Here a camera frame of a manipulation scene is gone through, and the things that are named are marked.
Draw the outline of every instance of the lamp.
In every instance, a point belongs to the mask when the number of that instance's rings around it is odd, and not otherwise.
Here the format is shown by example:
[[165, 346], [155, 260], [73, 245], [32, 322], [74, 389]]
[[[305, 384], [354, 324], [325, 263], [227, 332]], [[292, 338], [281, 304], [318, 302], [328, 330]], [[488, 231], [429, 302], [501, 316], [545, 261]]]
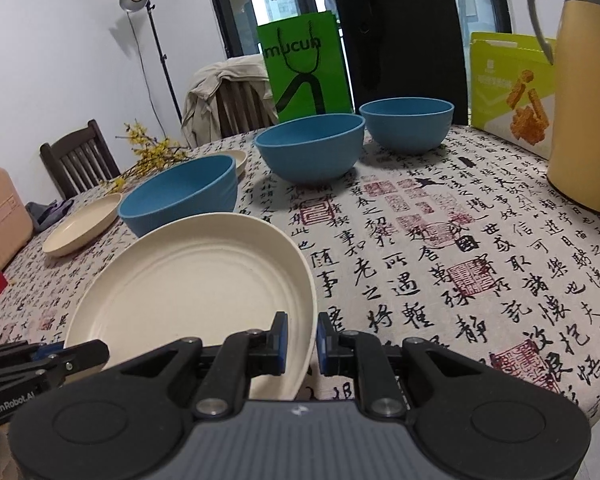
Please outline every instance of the lamp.
[[169, 77], [169, 71], [167, 70], [167, 56], [162, 53], [160, 41], [158, 40], [158, 32], [155, 30], [154, 17], [152, 16], [152, 10], [154, 10], [155, 6], [151, 4], [151, 0], [120, 0], [120, 7], [122, 7], [122, 10], [126, 10], [126, 12], [138, 12], [138, 10], [142, 9], [143, 7], [146, 9], [147, 14], [149, 15], [151, 29], [154, 32], [155, 46], [158, 48], [158, 54], [160, 55], [160, 62], [162, 63], [164, 76], [167, 79], [167, 85], [169, 86], [171, 98], [173, 99], [173, 105], [176, 107], [176, 113], [178, 114], [180, 124], [182, 124], [182, 114], [180, 113], [178, 100], [176, 99], [176, 94], [173, 91], [173, 85], [171, 84], [171, 78]]

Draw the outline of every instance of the blue bowl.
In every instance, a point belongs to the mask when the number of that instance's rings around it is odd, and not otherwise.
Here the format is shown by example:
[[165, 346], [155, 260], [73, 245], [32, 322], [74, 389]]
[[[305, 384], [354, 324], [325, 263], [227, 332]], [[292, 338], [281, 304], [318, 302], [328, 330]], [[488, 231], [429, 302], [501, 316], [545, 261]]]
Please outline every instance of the blue bowl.
[[321, 184], [353, 167], [364, 137], [359, 115], [324, 114], [272, 126], [255, 144], [276, 175], [293, 184]]
[[397, 97], [364, 104], [360, 113], [375, 142], [394, 152], [420, 155], [445, 140], [454, 106], [428, 97]]
[[231, 212], [237, 196], [234, 158], [206, 156], [150, 178], [122, 201], [118, 214], [140, 237], [187, 216]]

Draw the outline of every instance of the chair backrest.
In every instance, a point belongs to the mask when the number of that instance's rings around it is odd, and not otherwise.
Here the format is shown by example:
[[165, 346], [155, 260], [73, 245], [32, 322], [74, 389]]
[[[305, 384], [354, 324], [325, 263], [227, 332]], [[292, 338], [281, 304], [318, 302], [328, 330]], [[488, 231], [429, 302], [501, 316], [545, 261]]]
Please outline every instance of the chair backrest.
[[95, 120], [49, 145], [40, 146], [40, 157], [65, 199], [120, 175], [116, 161]]
[[258, 96], [247, 81], [222, 80], [216, 92], [222, 137], [245, 134], [273, 126]]

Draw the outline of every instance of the beige plate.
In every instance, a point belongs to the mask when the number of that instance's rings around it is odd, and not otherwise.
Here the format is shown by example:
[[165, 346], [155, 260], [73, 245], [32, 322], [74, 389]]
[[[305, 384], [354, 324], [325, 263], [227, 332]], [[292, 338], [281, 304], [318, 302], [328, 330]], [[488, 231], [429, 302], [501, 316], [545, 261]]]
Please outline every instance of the beige plate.
[[119, 254], [84, 293], [65, 346], [101, 339], [107, 367], [177, 339], [206, 346], [288, 314], [286, 371], [251, 381], [250, 396], [292, 400], [314, 347], [311, 270], [282, 231], [251, 216], [209, 213], [177, 220]]
[[118, 217], [120, 193], [114, 193], [68, 216], [42, 244], [44, 253], [60, 257], [73, 253], [98, 237]]
[[221, 152], [207, 153], [205, 156], [231, 155], [235, 159], [235, 174], [241, 176], [247, 167], [247, 153], [243, 150], [222, 150]]

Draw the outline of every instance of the lamp stand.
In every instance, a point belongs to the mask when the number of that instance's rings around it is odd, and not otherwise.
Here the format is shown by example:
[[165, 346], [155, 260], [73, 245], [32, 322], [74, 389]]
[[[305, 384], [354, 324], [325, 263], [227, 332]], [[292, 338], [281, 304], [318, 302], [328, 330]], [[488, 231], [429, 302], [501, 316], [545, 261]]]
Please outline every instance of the lamp stand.
[[155, 6], [151, 4], [151, 0], [146, 3], [146, 12], [149, 15], [149, 22], [151, 23], [151, 29], [154, 32], [155, 46], [158, 47], [158, 54], [160, 55], [160, 62], [162, 63], [162, 69], [164, 70], [164, 76], [167, 79], [167, 85], [169, 86], [169, 92], [171, 92], [171, 99], [173, 99], [173, 105], [176, 107], [176, 113], [182, 124], [182, 114], [180, 113], [180, 107], [178, 106], [178, 100], [176, 99], [176, 92], [173, 91], [173, 85], [171, 84], [171, 78], [169, 77], [169, 71], [167, 70], [167, 56], [162, 53], [160, 47], [160, 40], [158, 40], [158, 32], [155, 30], [154, 17], [152, 16], [152, 10]]

